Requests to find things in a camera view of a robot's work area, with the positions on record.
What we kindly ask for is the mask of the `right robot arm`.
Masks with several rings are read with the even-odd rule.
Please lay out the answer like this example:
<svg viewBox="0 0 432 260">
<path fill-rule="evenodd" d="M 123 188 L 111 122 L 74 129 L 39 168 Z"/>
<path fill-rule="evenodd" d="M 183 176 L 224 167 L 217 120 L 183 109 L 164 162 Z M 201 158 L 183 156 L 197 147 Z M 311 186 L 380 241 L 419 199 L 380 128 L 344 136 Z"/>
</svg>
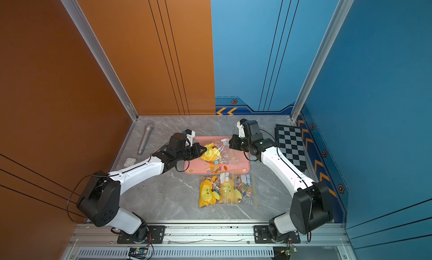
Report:
<svg viewBox="0 0 432 260">
<path fill-rule="evenodd" d="M 257 121 L 241 119 L 236 124 L 238 134 L 229 141 L 230 148 L 255 156 L 282 181 L 292 196 L 288 213 L 270 219 L 268 232 L 274 242 L 288 240 L 297 231 L 308 239 L 316 228 L 333 219 L 332 194 L 324 182 L 307 177 L 285 156 L 272 139 L 265 139 Z"/>
</svg>

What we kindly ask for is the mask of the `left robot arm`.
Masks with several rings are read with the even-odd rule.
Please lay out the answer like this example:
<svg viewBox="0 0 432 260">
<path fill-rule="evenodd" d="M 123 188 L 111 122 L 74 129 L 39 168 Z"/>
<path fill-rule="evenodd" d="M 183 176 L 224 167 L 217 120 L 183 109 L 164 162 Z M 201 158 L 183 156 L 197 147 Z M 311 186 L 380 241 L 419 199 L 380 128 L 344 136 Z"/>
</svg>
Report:
<svg viewBox="0 0 432 260">
<path fill-rule="evenodd" d="M 194 142 L 194 137 L 191 130 L 175 133 L 167 144 L 143 162 L 111 173 L 95 172 L 78 198 L 76 207 L 97 227 L 110 226 L 134 243 L 147 242 L 147 222 L 120 208 L 120 196 L 145 180 L 176 168 L 179 161 L 200 158 L 207 148 Z"/>
</svg>

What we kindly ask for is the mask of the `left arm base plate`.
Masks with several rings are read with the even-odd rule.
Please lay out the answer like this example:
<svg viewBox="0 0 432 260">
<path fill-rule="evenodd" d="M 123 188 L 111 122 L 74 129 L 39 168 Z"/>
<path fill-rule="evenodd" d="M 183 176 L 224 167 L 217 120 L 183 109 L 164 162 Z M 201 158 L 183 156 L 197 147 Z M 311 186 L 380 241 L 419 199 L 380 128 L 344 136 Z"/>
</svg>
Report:
<svg viewBox="0 0 432 260">
<path fill-rule="evenodd" d="M 140 227 L 134 234 L 121 232 L 118 235 L 118 244 L 162 244 L 166 226 L 149 225 Z"/>
</svg>

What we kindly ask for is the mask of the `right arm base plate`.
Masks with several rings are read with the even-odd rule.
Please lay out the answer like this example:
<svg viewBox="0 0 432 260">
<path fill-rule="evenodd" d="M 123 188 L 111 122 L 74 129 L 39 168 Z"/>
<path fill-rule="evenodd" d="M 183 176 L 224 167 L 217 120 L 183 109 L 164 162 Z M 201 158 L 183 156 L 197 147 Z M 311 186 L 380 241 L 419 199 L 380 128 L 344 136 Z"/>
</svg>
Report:
<svg viewBox="0 0 432 260">
<path fill-rule="evenodd" d="M 254 240 L 257 244 L 300 244 L 300 236 L 297 231 L 281 234 L 272 225 L 254 225 Z"/>
</svg>

